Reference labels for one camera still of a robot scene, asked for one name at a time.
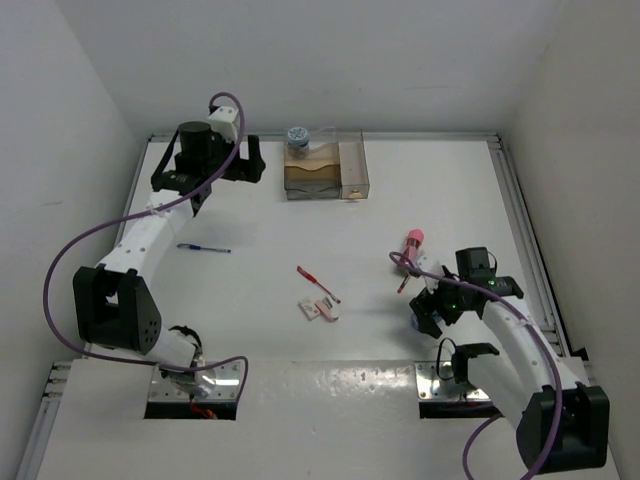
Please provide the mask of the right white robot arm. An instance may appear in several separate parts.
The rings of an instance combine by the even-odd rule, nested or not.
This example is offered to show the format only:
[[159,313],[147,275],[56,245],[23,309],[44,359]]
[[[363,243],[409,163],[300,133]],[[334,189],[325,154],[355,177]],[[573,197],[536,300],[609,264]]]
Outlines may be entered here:
[[456,271],[443,268],[434,287],[410,300],[421,334],[449,345],[418,367],[423,412],[462,416],[473,407],[489,422],[514,428],[527,471],[537,474],[597,469],[608,457],[610,402],[564,363],[530,316],[516,280],[498,273],[484,247],[459,250]]

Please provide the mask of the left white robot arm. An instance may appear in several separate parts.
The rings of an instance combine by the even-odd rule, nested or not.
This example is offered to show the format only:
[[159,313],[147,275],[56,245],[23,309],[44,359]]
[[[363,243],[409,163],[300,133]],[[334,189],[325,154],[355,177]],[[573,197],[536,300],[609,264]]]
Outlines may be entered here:
[[165,372],[192,373],[202,351],[200,340],[191,329],[164,326],[149,285],[179,231],[210,195],[207,179],[220,172],[225,180],[260,181],[266,164],[258,136],[248,136],[247,151],[242,158],[238,141],[207,122],[178,126],[151,176],[144,217],[96,266],[81,267],[74,275],[82,340],[136,354]]

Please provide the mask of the blue tape roll stack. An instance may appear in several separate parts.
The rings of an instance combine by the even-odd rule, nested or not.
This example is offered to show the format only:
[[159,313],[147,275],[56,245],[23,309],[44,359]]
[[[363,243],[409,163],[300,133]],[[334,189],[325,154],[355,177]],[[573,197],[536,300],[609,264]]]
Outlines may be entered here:
[[304,158],[309,150],[310,133],[305,127],[296,126],[286,132],[287,152],[294,158]]

